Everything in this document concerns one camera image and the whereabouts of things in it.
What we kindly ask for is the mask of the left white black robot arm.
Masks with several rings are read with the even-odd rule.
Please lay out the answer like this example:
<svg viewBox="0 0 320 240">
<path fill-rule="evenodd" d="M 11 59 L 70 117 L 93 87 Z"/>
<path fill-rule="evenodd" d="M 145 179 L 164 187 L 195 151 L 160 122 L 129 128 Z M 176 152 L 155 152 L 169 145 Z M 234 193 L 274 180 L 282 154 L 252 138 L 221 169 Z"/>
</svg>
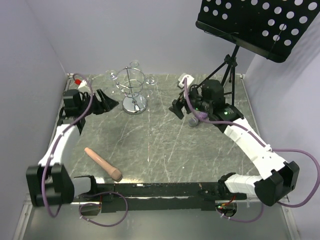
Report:
<svg viewBox="0 0 320 240">
<path fill-rule="evenodd" d="M 49 206 L 70 204 L 79 195 L 87 201 L 93 201 L 98 197 L 99 189 L 94 176 L 71 178 L 65 167 L 86 120 L 82 118 L 76 124 L 72 123 L 82 113 L 101 115 L 118 105 L 118 101 L 108 97 L 101 89 L 93 95 L 77 89 L 63 93 L 63 107 L 59 112 L 53 141 L 39 163 L 29 166 L 26 170 L 30 199 L 35 207 L 45 205 L 43 195 L 46 196 Z"/>
</svg>

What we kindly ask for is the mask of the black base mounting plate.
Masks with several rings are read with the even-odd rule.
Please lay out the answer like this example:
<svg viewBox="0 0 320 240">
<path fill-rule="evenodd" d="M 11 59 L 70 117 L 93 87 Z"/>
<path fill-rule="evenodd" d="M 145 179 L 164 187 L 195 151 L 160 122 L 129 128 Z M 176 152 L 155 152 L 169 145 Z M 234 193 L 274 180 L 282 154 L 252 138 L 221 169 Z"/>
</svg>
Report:
<svg viewBox="0 0 320 240">
<path fill-rule="evenodd" d="M 97 203 L 102 213 L 115 213 L 125 210 L 215 211 L 216 203 L 247 199 L 245 193 L 231 193 L 218 182 L 98 183 L 95 193 L 83 193 L 75 202 Z"/>
</svg>

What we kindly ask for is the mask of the clear wine glass back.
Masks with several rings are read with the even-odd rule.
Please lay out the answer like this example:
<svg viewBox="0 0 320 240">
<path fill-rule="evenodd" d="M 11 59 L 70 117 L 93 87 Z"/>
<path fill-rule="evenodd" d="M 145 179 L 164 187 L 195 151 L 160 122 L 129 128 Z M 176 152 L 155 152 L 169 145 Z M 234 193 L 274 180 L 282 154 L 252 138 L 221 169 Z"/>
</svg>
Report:
<svg viewBox="0 0 320 240">
<path fill-rule="evenodd" d="M 136 59 L 132 60 L 129 65 L 131 68 L 135 68 L 135 69 L 139 69 L 139 70 L 141 69 L 140 62 Z"/>
</svg>

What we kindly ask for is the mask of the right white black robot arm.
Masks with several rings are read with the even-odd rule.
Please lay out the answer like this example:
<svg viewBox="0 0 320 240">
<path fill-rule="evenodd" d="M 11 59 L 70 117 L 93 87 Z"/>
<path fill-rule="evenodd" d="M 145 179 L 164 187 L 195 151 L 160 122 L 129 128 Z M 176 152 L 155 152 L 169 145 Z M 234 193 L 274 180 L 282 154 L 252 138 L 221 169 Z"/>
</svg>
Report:
<svg viewBox="0 0 320 240">
<path fill-rule="evenodd" d="M 246 176 L 224 175 L 218 187 L 219 196 L 230 199 L 235 193 L 255 195 L 266 206 L 273 206 L 295 189 L 300 168 L 275 153 L 253 130 L 244 115 L 226 103 L 224 88 L 218 80 L 205 80 L 201 91 L 187 78 L 178 83 L 183 91 L 169 108 L 179 119 L 186 112 L 194 113 L 201 121 L 213 123 L 245 153 L 259 174 Z"/>
</svg>

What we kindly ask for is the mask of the beige pink microphone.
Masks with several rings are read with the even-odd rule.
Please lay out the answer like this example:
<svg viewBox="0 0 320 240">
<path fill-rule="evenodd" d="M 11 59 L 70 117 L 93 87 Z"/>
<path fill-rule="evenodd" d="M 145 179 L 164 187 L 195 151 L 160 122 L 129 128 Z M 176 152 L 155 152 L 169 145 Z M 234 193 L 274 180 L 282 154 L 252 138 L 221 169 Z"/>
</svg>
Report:
<svg viewBox="0 0 320 240">
<path fill-rule="evenodd" d="M 84 149 L 85 153 L 95 162 L 97 163 L 114 181 L 119 182 L 123 175 L 122 173 L 106 160 L 104 160 L 100 155 L 98 155 L 92 149 L 86 147 Z"/>
</svg>

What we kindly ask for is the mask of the purple glitter microphone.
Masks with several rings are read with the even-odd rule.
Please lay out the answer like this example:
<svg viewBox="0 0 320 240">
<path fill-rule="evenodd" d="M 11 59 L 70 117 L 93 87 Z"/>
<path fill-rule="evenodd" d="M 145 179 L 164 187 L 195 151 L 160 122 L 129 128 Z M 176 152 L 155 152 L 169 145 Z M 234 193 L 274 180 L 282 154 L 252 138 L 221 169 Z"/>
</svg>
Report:
<svg viewBox="0 0 320 240">
<path fill-rule="evenodd" d="M 208 117 L 208 114 L 205 112 L 198 112 L 197 113 L 201 119 L 206 119 Z M 190 127 L 196 127 L 199 124 L 200 120 L 196 117 L 196 116 L 192 116 L 189 120 L 188 120 L 188 125 Z"/>
</svg>

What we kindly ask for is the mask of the chrome wine glass rack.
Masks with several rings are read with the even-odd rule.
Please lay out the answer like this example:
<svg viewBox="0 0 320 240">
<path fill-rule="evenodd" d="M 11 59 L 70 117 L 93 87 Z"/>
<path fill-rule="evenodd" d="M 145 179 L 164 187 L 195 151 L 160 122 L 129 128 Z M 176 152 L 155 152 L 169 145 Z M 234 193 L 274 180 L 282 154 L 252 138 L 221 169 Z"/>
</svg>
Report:
<svg viewBox="0 0 320 240">
<path fill-rule="evenodd" d="M 142 114 L 148 106 L 143 96 L 145 74 L 136 67 L 125 66 L 116 73 L 115 86 L 124 95 L 122 109 L 129 115 Z"/>
</svg>

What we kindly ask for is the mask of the clear wine glass front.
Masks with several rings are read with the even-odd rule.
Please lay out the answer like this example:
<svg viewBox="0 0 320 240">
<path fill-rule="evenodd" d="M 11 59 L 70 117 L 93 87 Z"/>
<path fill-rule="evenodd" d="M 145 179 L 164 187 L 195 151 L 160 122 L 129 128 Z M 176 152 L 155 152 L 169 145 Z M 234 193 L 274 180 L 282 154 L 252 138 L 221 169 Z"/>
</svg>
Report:
<svg viewBox="0 0 320 240">
<path fill-rule="evenodd" d="M 147 91 L 146 91 L 146 97 L 148 98 L 148 99 L 152 99 L 153 98 L 153 91 L 152 90 L 150 90 L 150 89 L 148 89 Z"/>
</svg>

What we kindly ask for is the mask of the clear wine glass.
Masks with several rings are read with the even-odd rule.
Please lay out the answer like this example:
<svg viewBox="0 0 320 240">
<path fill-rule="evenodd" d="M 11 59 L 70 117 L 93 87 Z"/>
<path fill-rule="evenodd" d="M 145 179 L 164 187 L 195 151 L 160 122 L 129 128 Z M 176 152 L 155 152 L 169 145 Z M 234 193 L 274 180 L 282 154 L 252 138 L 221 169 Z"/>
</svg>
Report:
<svg viewBox="0 0 320 240">
<path fill-rule="evenodd" d="M 129 65 L 131 68 L 135 68 L 135 69 L 139 69 L 139 70 L 141 69 L 140 62 L 136 59 L 132 60 Z"/>
<path fill-rule="evenodd" d="M 146 91 L 146 97 L 148 98 L 148 99 L 152 99 L 153 98 L 153 91 L 152 90 L 150 90 L 150 89 L 148 89 L 147 91 Z"/>
<path fill-rule="evenodd" d="M 158 77 L 155 74 L 146 74 L 145 83 L 150 86 L 154 86 L 158 83 Z"/>
<path fill-rule="evenodd" d="M 115 81 L 118 78 L 118 72 L 116 70 L 107 70 L 104 75 L 108 81 Z"/>
</svg>

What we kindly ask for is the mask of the black perforated music stand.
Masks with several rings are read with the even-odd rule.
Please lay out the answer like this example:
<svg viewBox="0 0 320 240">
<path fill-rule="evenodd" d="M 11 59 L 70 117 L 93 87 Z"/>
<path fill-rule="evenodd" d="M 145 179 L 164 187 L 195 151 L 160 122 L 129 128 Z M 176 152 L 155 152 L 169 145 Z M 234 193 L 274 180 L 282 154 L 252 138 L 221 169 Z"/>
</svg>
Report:
<svg viewBox="0 0 320 240">
<path fill-rule="evenodd" d="M 203 0 L 195 25 L 214 37 L 234 44 L 219 69 L 226 66 L 222 85 L 235 100 L 236 55 L 240 48 L 282 64 L 298 57 L 304 33 L 318 21 L 318 0 Z"/>
</svg>

